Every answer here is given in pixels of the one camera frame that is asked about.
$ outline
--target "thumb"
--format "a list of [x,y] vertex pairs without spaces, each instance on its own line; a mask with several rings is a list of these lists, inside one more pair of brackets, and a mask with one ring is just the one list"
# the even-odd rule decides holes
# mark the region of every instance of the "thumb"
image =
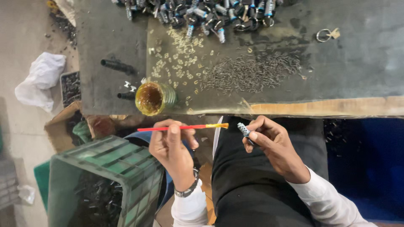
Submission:
[[268,149],[273,149],[275,142],[273,142],[270,138],[263,135],[262,133],[252,131],[248,135],[248,137],[254,141],[256,144],[260,145],[261,147],[265,147]]
[[179,126],[172,124],[168,127],[168,150],[171,154],[181,149],[181,131]]

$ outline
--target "black pants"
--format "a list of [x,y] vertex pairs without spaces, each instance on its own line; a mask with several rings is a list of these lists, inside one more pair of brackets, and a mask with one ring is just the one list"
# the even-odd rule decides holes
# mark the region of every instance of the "black pants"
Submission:
[[[277,118],[288,130],[303,162],[328,179],[323,123],[319,119]],[[212,196],[220,226],[313,226],[314,221],[293,188],[278,175],[259,148],[246,153],[237,123],[249,121],[225,117],[213,160]]]

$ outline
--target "paintbrush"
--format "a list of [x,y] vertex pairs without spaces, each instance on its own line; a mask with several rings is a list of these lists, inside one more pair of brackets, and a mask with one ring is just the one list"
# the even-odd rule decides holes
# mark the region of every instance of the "paintbrush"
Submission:
[[[180,126],[179,129],[202,129],[202,128],[229,128],[229,123],[222,124],[197,124],[197,125],[186,125]],[[163,128],[139,128],[137,129],[139,132],[147,132],[147,131],[166,131],[168,127]]]

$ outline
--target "white plastic bag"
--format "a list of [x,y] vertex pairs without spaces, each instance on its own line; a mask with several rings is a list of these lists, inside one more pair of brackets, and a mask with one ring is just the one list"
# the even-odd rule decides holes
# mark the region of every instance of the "white plastic bag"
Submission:
[[35,188],[29,186],[29,185],[18,185],[18,196],[25,200],[29,204],[34,204],[34,199],[35,199]]
[[65,55],[43,52],[31,64],[28,77],[15,88],[15,96],[26,105],[34,105],[51,112],[51,87],[55,86],[66,63]]

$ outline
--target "hand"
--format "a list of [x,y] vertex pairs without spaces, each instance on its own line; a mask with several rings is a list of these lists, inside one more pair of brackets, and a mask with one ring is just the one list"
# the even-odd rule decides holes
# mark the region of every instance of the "hand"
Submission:
[[179,121],[168,119],[154,124],[154,128],[168,127],[168,131],[153,131],[149,145],[150,153],[166,168],[173,178],[175,189],[185,191],[195,182],[194,161],[181,137],[191,149],[199,147],[194,138],[195,129],[180,130]]
[[[310,181],[310,172],[297,155],[286,129],[265,116],[259,116],[247,126],[250,139],[261,147],[275,171],[287,181],[304,184]],[[253,146],[243,138],[247,153]]]

